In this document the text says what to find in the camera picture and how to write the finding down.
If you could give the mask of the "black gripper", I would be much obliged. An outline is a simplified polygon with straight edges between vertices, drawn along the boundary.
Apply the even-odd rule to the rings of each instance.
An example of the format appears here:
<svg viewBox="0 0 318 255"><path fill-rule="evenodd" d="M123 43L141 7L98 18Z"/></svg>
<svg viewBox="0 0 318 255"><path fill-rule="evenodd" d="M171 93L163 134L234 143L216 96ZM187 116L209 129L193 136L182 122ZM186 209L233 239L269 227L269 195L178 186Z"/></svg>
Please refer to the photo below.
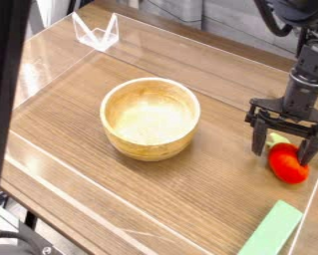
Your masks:
<svg viewBox="0 0 318 255"><path fill-rule="evenodd" d="M318 152L318 77L309 77L300 71L289 73L285 94L278 99L250 100L245 121L253 127L252 151L262 154L269 129L301 136L297 157L307 165Z"/></svg>

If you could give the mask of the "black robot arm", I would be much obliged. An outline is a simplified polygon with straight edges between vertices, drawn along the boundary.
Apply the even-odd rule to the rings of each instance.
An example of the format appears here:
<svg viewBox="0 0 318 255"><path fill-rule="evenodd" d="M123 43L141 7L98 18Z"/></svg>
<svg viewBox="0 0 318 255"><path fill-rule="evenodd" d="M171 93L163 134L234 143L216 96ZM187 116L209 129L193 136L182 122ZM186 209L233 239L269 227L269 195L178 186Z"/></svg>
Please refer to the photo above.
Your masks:
<svg viewBox="0 0 318 255"><path fill-rule="evenodd" d="M253 99L245 121L253 127L252 151L262 153L274 129L302 138L297 159L305 165L318 152L318 0L254 0L270 32L285 37L300 31L296 58L284 96Z"/></svg>

